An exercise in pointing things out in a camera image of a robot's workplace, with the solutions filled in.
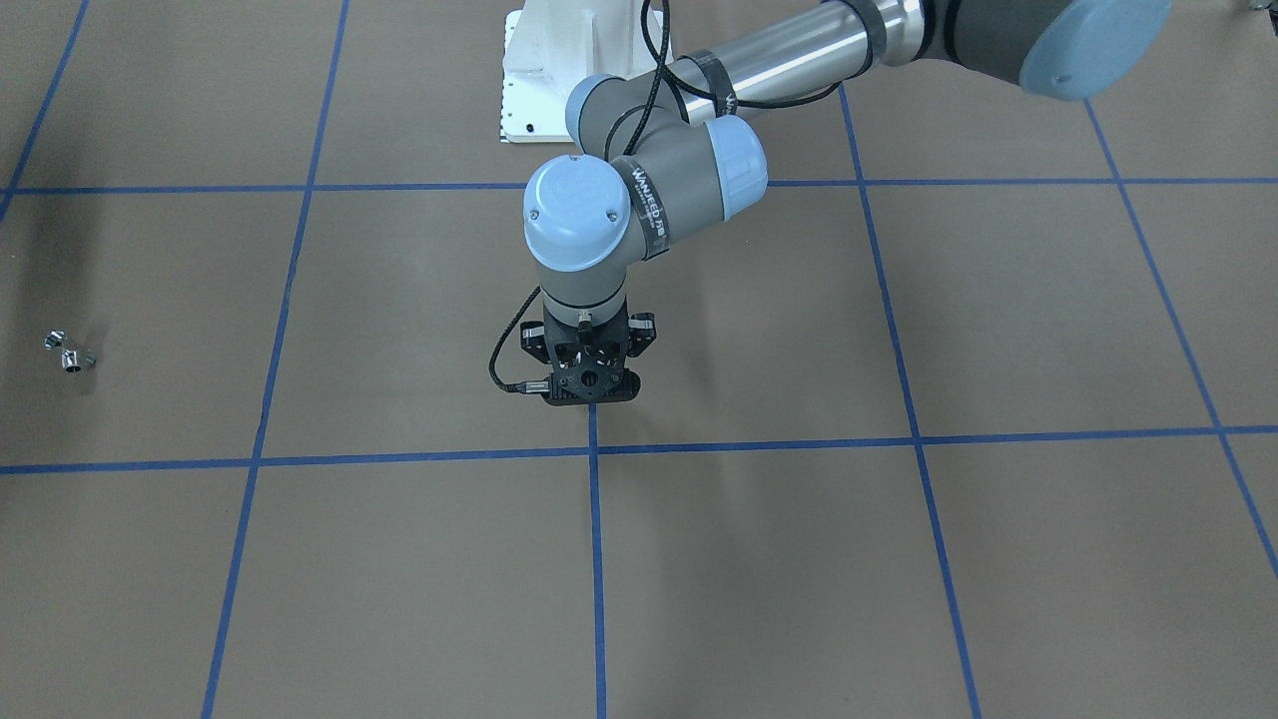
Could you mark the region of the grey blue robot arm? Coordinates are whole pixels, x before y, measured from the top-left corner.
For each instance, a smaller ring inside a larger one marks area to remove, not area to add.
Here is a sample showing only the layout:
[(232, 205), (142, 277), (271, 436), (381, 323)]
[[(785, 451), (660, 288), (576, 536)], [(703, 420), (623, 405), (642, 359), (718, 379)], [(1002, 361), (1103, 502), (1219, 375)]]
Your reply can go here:
[(571, 89), (575, 147), (530, 174), (523, 232), (543, 318), (507, 324), (550, 367), (552, 395), (602, 395), (656, 341), (627, 313), (627, 269), (762, 201), (771, 172), (750, 111), (826, 100), (881, 66), (950, 61), (1039, 97), (1082, 101), (1127, 74), (1158, 37), (1168, 1), (822, 1), (717, 47), (625, 79)]

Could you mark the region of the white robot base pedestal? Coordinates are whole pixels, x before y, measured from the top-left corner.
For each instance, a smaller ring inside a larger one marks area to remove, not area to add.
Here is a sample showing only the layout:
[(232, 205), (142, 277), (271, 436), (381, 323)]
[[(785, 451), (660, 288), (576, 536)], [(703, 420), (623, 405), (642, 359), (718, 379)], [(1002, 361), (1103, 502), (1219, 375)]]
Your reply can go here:
[(525, 1), (505, 19), (498, 132), (506, 143), (566, 143), (569, 96), (589, 77), (639, 77), (640, 1)]

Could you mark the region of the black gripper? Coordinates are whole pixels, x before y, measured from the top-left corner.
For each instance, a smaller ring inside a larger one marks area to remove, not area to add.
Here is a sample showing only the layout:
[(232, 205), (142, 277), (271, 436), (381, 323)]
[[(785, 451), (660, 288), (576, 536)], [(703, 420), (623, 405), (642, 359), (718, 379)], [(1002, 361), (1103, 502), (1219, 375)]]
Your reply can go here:
[(566, 324), (550, 313), (541, 322), (523, 323), (523, 350), (555, 374), (622, 374), (627, 360), (643, 355), (656, 340), (656, 315), (630, 315), (627, 307), (602, 324)]

